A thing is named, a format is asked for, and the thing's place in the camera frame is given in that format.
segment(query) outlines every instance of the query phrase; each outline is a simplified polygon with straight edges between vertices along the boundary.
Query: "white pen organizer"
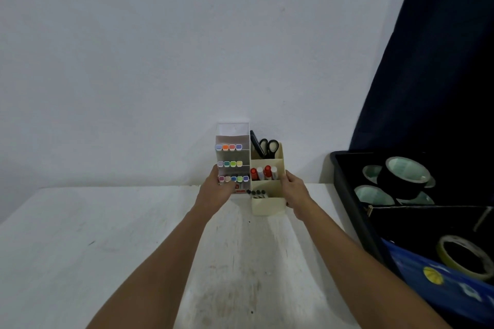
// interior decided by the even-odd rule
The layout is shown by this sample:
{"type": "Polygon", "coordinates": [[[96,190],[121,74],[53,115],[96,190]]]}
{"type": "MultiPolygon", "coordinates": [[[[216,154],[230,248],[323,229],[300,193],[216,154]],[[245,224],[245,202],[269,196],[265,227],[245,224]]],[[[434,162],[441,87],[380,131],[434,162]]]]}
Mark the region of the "white pen organizer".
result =
{"type": "Polygon", "coordinates": [[[251,190],[258,196],[251,199],[251,204],[252,213],[257,216],[284,213],[286,209],[287,202],[283,198],[280,181],[281,175],[285,174],[283,146],[280,142],[274,157],[274,159],[262,159],[254,146],[250,147],[251,190]]]}
{"type": "Polygon", "coordinates": [[[235,181],[235,192],[250,189],[249,123],[218,124],[216,158],[220,183],[235,181]]]}

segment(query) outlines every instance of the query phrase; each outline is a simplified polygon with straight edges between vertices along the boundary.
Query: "red marker cap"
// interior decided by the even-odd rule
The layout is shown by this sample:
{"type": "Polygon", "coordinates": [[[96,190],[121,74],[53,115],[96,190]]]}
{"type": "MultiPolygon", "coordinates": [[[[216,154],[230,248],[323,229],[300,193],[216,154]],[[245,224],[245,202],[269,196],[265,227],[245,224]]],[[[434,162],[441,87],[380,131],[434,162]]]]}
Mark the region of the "red marker cap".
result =
{"type": "Polygon", "coordinates": [[[271,166],[270,165],[266,165],[264,167],[264,175],[266,177],[271,177],[272,176],[272,174],[271,174],[271,166]]]}
{"type": "Polygon", "coordinates": [[[257,170],[256,170],[256,168],[252,168],[252,169],[250,170],[250,179],[251,179],[252,181],[258,181],[258,180],[259,180],[259,176],[257,175],[257,170]]]}

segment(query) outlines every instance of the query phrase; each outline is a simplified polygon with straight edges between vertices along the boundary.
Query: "red marker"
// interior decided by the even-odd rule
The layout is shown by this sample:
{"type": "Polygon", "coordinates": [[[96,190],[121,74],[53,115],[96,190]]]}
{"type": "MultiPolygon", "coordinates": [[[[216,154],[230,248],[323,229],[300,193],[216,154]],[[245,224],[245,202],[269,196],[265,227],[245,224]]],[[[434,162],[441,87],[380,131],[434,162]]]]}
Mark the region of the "red marker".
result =
{"type": "Polygon", "coordinates": [[[250,177],[251,177],[252,181],[259,181],[259,176],[257,175],[256,168],[252,168],[250,170],[250,177]]]}
{"type": "Polygon", "coordinates": [[[264,167],[264,176],[266,177],[266,179],[273,179],[273,174],[271,173],[270,165],[266,165],[264,167]]]}

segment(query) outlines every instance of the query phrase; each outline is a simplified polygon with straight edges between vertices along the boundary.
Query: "masking tape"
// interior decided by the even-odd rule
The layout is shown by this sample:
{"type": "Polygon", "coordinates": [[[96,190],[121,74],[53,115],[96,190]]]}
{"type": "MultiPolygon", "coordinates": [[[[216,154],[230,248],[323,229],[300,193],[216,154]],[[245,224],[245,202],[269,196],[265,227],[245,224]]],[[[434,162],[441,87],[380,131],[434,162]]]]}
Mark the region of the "masking tape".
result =
{"type": "Polygon", "coordinates": [[[466,274],[467,276],[481,281],[487,281],[492,278],[492,276],[494,276],[494,262],[492,261],[492,259],[485,253],[484,250],[474,245],[472,242],[466,240],[465,238],[453,235],[443,236],[439,239],[439,243],[436,246],[436,251],[439,255],[439,258],[443,261],[444,264],[446,264],[449,268],[466,274]],[[463,246],[467,250],[471,251],[476,257],[481,260],[485,273],[476,273],[458,264],[455,260],[453,260],[453,258],[451,258],[451,256],[444,248],[445,242],[456,243],[457,245],[463,246]]]}

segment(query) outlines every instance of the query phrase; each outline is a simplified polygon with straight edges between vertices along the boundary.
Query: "table surface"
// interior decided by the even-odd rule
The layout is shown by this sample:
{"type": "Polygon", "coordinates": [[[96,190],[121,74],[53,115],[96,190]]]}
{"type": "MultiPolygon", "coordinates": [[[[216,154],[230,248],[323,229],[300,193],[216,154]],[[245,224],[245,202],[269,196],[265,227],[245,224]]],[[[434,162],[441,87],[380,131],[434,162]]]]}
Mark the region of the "table surface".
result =
{"type": "MultiPolygon", "coordinates": [[[[307,184],[349,235],[332,185],[307,184]]],[[[198,186],[39,190],[0,225],[0,327],[85,328],[190,209],[198,186]]],[[[202,235],[175,328],[358,327],[291,209],[233,196],[202,235]]]]}

